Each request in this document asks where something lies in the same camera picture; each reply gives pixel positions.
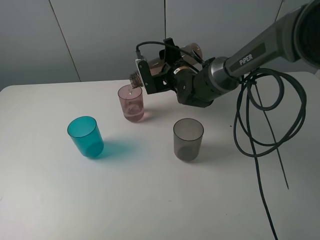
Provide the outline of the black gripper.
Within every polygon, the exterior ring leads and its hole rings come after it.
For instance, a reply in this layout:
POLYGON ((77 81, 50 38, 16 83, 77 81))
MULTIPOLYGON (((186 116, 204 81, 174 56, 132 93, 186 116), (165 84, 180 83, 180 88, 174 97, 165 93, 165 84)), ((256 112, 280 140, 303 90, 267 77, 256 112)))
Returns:
POLYGON ((214 101, 200 99, 194 87, 194 79, 199 72, 194 65, 203 64, 202 54, 179 51, 171 37, 165 38, 163 43, 164 49, 159 51, 159 58, 165 62, 161 73, 165 73, 164 81, 176 93, 178 103, 198 108, 210 106, 214 101))

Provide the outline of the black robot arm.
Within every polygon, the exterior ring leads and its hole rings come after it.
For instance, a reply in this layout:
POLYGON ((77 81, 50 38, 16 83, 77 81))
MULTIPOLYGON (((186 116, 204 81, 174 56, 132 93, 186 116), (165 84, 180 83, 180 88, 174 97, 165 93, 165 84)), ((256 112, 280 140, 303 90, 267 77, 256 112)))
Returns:
POLYGON ((195 52, 191 57, 202 65, 195 73, 184 69, 182 50, 169 45, 159 56, 171 67, 166 78, 180 104, 206 108, 213 101, 240 84, 241 77, 278 57, 288 62, 303 60, 320 66, 320 2, 308 4, 287 13, 233 56, 213 57, 203 61, 195 52))

